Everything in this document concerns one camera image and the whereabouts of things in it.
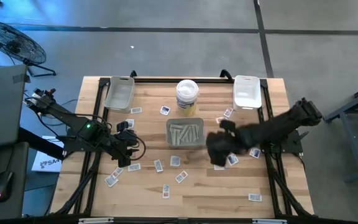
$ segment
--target container lid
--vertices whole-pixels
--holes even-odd
[[[197,99],[198,85],[193,80],[182,80],[177,85],[177,97],[182,101],[194,101]]]

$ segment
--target gray tray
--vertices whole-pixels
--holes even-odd
[[[172,144],[172,137],[170,132],[171,124],[186,125],[195,124],[198,125],[198,139],[194,142],[181,142],[179,145]],[[201,118],[177,118],[168,119],[167,127],[165,129],[166,142],[171,147],[186,147],[186,146],[204,146],[205,145],[205,133],[204,133],[204,120]]]

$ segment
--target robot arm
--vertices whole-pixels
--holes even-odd
[[[66,151],[104,151],[112,160],[118,160],[119,167],[131,164],[130,156],[138,149],[128,149],[138,144],[133,130],[127,130],[128,123],[117,125],[119,134],[110,134],[105,120],[88,119],[83,115],[74,114],[56,103],[53,98],[55,89],[49,91],[35,90],[36,97],[26,98],[27,107],[36,113],[50,114],[69,127],[67,136],[57,136],[65,145]]]
[[[232,121],[222,120],[225,132],[209,133],[206,138],[211,163],[224,166],[230,153],[242,154],[263,143],[276,143],[300,126],[316,126],[322,115],[312,101],[302,98],[287,112],[261,124],[248,124],[236,128]]]

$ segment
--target white object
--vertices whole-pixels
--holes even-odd
[[[254,158],[259,159],[260,149],[258,149],[258,148],[256,148],[256,147],[251,148],[251,150],[249,151],[249,155],[252,156],[252,157],[254,157]]]
[[[231,114],[233,113],[233,108],[228,108],[226,109],[226,111],[224,112],[223,116],[225,118],[230,118]]]
[[[179,175],[177,175],[175,180],[177,180],[178,184],[180,184],[184,179],[186,179],[187,176],[188,174],[186,173],[186,171],[182,171]]]
[[[110,88],[103,106],[117,113],[129,113],[135,95],[135,80],[131,77],[111,77]]]
[[[142,108],[131,108],[131,114],[141,113],[141,112],[142,112]]]
[[[229,164],[230,164],[230,166],[233,166],[234,164],[239,163],[239,159],[238,159],[237,156],[234,155],[234,154],[230,154],[230,155],[227,157],[227,159],[229,159]]]
[[[128,128],[133,128],[135,126],[135,119],[125,119],[128,122]]]
[[[160,114],[163,114],[166,116],[169,114],[169,111],[171,111],[171,108],[169,108],[167,106],[162,106],[160,109]]]
[[[117,167],[116,170],[111,175],[112,177],[117,178],[123,171],[124,171],[123,168]]]
[[[112,187],[118,182],[118,178],[114,178],[112,175],[109,175],[104,181],[109,187]]]
[[[248,200],[251,202],[261,202],[262,196],[260,194],[248,194]]]
[[[178,167],[180,166],[180,157],[178,156],[171,156],[171,163],[170,163],[171,166],[175,166],[175,167]]]
[[[162,199],[168,199],[169,198],[169,185],[164,184],[162,187]]]
[[[128,172],[140,170],[140,164],[132,164],[128,166]]]
[[[161,164],[161,161],[159,159],[157,159],[156,161],[154,161],[154,167],[155,167],[155,170],[157,172],[162,172],[163,169],[162,169],[162,164]]]
[[[261,106],[259,78],[244,75],[236,76],[233,86],[233,108],[235,110],[252,110]]]
[[[184,116],[194,115],[198,96],[198,85],[193,80],[182,80],[177,85],[178,110]]]
[[[214,165],[214,170],[224,170],[224,167]]]
[[[42,138],[51,139],[50,142],[54,143],[57,146],[64,147],[64,144],[61,141],[57,140],[56,137],[42,136]],[[37,155],[35,156],[31,171],[60,172],[61,168],[62,168],[61,160],[48,156],[43,152],[37,151]]]

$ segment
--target wooden table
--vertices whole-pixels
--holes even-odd
[[[100,77],[84,77],[77,113],[91,114],[94,108]],[[278,115],[289,109],[284,81],[268,78],[268,89],[273,113]],[[134,130],[147,145],[145,156],[139,160],[142,169],[124,172],[119,182],[109,188],[104,179],[117,167],[117,161],[103,153],[98,171],[91,215],[93,217],[203,217],[203,218],[270,218],[273,217],[266,163],[263,155],[254,159],[239,156],[239,163],[226,170],[214,170],[204,147],[188,159],[188,149],[169,148],[165,142],[165,123],[168,118],[181,118],[176,111],[176,84],[136,83],[132,107],[142,107],[140,114],[108,114],[113,127],[127,118],[135,119]],[[223,116],[232,106],[232,85],[199,84],[200,95],[195,117],[204,119],[206,133],[219,129],[215,118]],[[159,113],[162,105],[171,107],[168,116]],[[230,117],[237,125],[258,123],[256,111],[234,112]],[[170,167],[170,156],[180,156],[181,166]],[[51,212],[61,208],[78,185],[84,153],[76,152],[63,161]],[[153,161],[160,159],[164,171],[156,173]],[[305,172],[298,158],[283,155],[287,185],[304,208],[313,213]],[[187,171],[188,178],[178,184],[175,177]],[[170,186],[170,198],[162,199],[162,185]],[[248,194],[262,194],[263,202],[248,201]],[[85,207],[88,187],[85,188]],[[284,210],[281,191],[278,190],[280,208]]]

